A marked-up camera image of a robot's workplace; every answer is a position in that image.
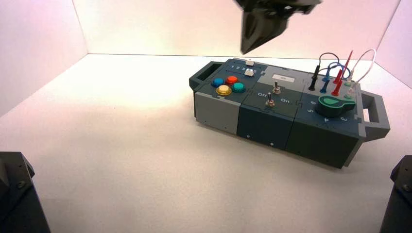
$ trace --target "gray handle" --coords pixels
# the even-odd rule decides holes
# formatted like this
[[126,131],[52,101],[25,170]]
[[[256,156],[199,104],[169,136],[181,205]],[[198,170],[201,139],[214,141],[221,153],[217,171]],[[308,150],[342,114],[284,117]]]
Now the gray handle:
[[363,109],[369,113],[369,122],[365,121],[366,142],[384,138],[391,127],[389,126],[388,115],[386,114],[385,104],[380,95],[367,91],[362,91]]

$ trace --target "white wall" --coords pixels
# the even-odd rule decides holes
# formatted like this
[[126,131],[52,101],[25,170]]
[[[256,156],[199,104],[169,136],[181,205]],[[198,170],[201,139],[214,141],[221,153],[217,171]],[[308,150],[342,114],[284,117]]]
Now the white wall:
[[379,46],[377,63],[412,88],[411,12],[412,2],[402,0]]
[[71,0],[0,0],[0,116],[87,54]]
[[[294,15],[283,35],[248,56],[358,57],[377,47],[399,0],[324,0]],[[233,0],[74,0],[90,53],[240,56]]]

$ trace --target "yellow push button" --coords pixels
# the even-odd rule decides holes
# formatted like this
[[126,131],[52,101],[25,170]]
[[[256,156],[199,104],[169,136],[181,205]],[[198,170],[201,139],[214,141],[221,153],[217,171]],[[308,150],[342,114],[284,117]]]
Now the yellow push button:
[[228,96],[232,93],[232,89],[228,85],[220,85],[216,88],[216,93],[222,96]]

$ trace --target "carrying handle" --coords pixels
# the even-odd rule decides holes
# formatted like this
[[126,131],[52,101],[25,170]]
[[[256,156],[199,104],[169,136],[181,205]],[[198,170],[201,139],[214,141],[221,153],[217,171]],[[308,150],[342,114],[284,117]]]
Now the carrying handle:
[[202,69],[197,71],[192,77],[189,78],[189,86],[193,91],[203,84],[206,78],[208,78],[213,72],[219,69],[223,65],[223,62],[209,62]]
[[369,113],[369,122],[364,122],[366,130],[365,141],[384,138],[391,127],[389,126],[389,119],[382,96],[367,91],[362,91],[361,94],[363,109],[367,109]]

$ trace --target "small display screen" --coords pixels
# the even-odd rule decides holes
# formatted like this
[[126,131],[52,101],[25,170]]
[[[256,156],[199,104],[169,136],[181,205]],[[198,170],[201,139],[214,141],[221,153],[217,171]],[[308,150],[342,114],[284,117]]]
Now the small display screen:
[[295,82],[294,78],[286,77],[286,76],[282,76],[282,75],[278,75],[278,74],[274,74],[272,76],[272,79],[283,80],[283,81],[287,81],[287,82],[290,82],[290,83]]

